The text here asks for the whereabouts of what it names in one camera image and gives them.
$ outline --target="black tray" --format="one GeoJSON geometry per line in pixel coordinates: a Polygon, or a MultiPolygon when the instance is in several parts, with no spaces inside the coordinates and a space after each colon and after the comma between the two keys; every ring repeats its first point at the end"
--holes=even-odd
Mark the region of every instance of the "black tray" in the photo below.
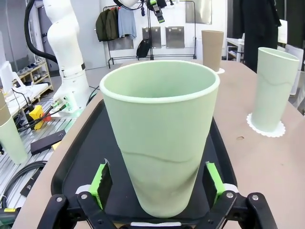
{"type": "Polygon", "coordinates": [[[180,221],[182,223],[196,223],[209,210],[201,182],[203,165],[206,161],[216,164],[224,183],[237,186],[229,156],[213,119],[187,208],[181,214],[170,219],[158,219],[150,216],[144,212],[138,202],[120,149],[117,146],[105,104],[101,101],[57,168],[51,183],[52,195],[64,194],[68,198],[72,197],[78,187],[92,182],[99,165],[105,162],[105,158],[110,163],[113,180],[105,212],[115,222],[180,221]]]}

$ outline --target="black bag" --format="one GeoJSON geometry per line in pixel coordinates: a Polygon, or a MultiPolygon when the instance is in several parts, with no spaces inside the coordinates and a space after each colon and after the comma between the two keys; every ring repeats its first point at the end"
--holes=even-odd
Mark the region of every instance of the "black bag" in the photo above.
{"type": "Polygon", "coordinates": [[[146,57],[150,48],[151,48],[151,43],[149,39],[143,39],[138,46],[137,57],[138,58],[146,57]]]}

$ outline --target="green cup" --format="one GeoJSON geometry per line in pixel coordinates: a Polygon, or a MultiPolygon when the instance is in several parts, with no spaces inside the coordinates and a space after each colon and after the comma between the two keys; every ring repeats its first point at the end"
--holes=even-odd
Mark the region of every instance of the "green cup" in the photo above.
{"type": "Polygon", "coordinates": [[[115,138],[148,214],[173,217],[188,205],[219,83],[212,69],[185,61],[135,63],[102,79],[115,138]]]}
{"type": "Polygon", "coordinates": [[[276,130],[295,82],[299,59],[270,48],[258,49],[257,85],[252,124],[261,131],[276,130]]]}

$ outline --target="green jacket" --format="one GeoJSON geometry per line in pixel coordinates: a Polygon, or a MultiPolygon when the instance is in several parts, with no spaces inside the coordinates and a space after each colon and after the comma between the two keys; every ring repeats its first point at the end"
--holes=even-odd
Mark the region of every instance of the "green jacket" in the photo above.
{"type": "Polygon", "coordinates": [[[110,10],[106,19],[106,33],[109,40],[119,38],[118,9],[110,10]]]}
{"type": "Polygon", "coordinates": [[[95,23],[96,34],[100,42],[119,38],[118,10],[107,9],[100,13],[95,23]]]}

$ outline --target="cup rim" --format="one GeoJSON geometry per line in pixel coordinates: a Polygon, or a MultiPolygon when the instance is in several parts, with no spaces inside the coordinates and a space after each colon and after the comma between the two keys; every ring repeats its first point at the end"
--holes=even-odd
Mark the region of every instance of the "cup rim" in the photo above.
{"type": "Polygon", "coordinates": [[[188,61],[179,61],[179,60],[158,60],[158,61],[144,61],[144,62],[133,63],[133,64],[126,65],[124,67],[120,67],[116,70],[113,70],[112,72],[108,73],[107,75],[105,75],[102,78],[102,80],[100,82],[100,90],[106,96],[114,98],[116,100],[124,101],[124,102],[138,103],[138,104],[164,104],[164,103],[176,103],[176,102],[188,101],[188,100],[199,98],[201,96],[207,95],[207,94],[213,92],[214,90],[216,90],[218,88],[219,84],[220,84],[220,79],[219,79],[218,74],[215,71],[213,71],[211,68],[206,67],[202,64],[188,62],[188,61]],[[208,88],[195,92],[195,93],[179,95],[179,96],[172,96],[172,97],[160,97],[160,98],[142,98],[142,97],[126,96],[126,95],[121,95],[121,94],[111,92],[105,87],[105,81],[107,80],[107,78],[109,78],[112,74],[114,74],[118,71],[124,70],[124,68],[128,68],[131,65],[152,64],[152,63],[156,63],[156,62],[188,63],[188,64],[191,64],[194,66],[203,67],[203,68],[209,70],[211,72],[211,74],[214,75],[215,82],[208,88]]]}
{"type": "Polygon", "coordinates": [[[271,49],[271,48],[266,48],[266,47],[260,47],[260,48],[258,48],[258,50],[262,51],[264,53],[267,53],[269,55],[276,56],[276,57],[279,57],[279,58],[283,58],[283,59],[286,59],[286,60],[299,61],[299,59],[296,56],[294,56],[290,53],[281,51],[281,50],[271,49]]]}

